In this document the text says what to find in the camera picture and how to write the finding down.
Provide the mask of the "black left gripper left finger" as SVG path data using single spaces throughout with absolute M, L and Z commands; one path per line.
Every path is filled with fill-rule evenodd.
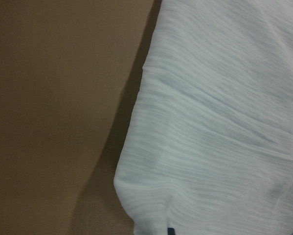
M 175 229 L 174 228 L 167 228 L 167 234 L 168 235 L 175 235 Z

